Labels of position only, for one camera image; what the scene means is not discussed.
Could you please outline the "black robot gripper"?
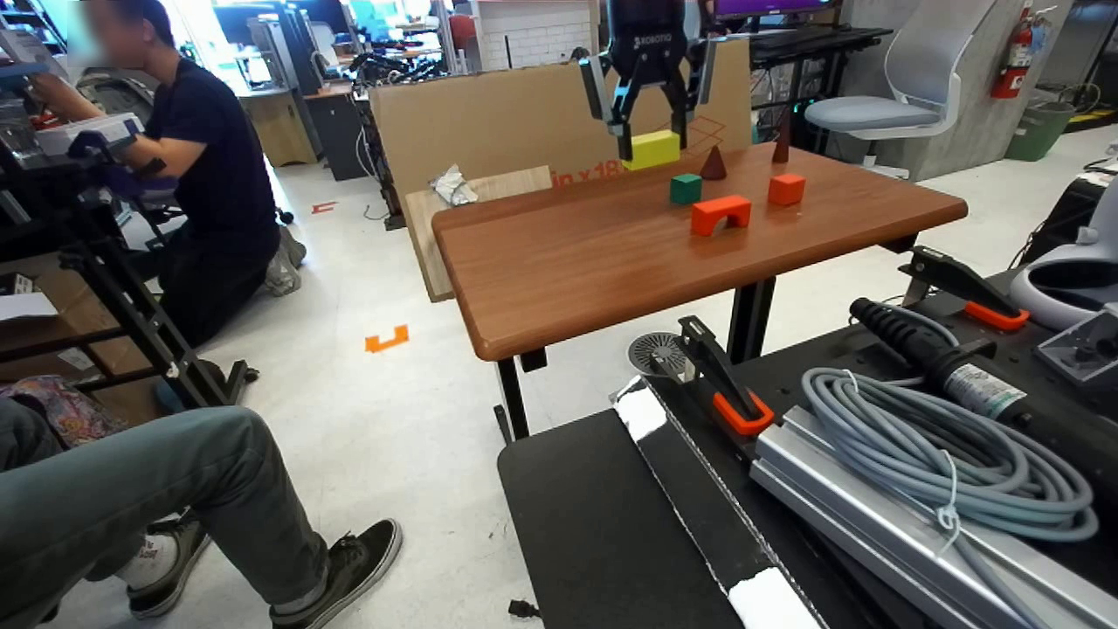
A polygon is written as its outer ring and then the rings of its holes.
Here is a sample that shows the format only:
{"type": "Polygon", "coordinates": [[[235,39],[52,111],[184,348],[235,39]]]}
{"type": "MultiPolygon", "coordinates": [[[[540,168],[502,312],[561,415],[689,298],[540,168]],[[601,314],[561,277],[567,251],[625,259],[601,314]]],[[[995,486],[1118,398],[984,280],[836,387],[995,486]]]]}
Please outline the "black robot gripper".
{"type": "MultiPolygon", "coordinates": [[[[634,160],[634,104],[638,83],[659,78],[659,61],[679,61],[689,50],[685,0],[606,0],[606,55],[620,73],[611,89],[611,132],[620,158],[634,160]]],[[[689,86],[679,71],[667,71],[659,89],[672,104],[672,129],[689,147],[689,86]]]]}

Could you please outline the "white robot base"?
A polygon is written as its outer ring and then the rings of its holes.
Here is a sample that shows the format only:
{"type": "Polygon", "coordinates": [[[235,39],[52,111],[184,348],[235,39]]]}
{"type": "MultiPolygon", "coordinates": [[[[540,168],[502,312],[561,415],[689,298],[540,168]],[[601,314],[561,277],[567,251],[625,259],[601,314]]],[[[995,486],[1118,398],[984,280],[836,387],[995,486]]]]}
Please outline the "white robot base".
{"type": "Polygon", "coordinates": [[[1010,301],[1049,328],[1118,307],[1118,182],[1103,184],[1074,240],[1012,271],[1010,301]]]}

